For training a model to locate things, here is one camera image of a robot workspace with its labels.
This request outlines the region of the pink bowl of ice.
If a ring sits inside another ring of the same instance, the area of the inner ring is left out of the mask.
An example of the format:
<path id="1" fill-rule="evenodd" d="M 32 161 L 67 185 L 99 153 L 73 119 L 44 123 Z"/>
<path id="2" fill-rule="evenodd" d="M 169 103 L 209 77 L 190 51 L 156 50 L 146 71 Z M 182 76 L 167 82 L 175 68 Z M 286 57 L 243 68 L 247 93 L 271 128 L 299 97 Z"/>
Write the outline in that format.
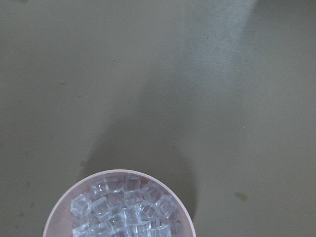
<path id="1" fill-rule="evenodd" d="M 195 237 L 196 232 L 191 220 L 191 217 L 178 198 L 178 196 L 163 182 L 159 181 L 158 179 L 134 170 L 127 170 L 127 169 L 113 169 L 113 170 L 106 170 L 102 172 L 98 172 L 92 174 L 84 179 L 78 181 L 72 187 L 70 187 L 57 201 L 55 206 L 53 207 L 48 220 L 46 222 L 43 236 L 44 237 L 71 237 L 72 236 L 72 218 L 73 215 L 71 213 L 71 201 L 79 194 L 83 193 L 85 190 L 88 189 L 89 184 L 91 182 L 97 181 L 101 178 L 107 177 L 124 177 L 126 175 L 135 175 L 139 176 L 143 182 L 146 181 L 153 181 L 159 184 L 168 194 L 172 195 L 177 202 L 179 215 L 180 215 L 180 222 L 182 224 L 182 236 L 184 237 Z"/>

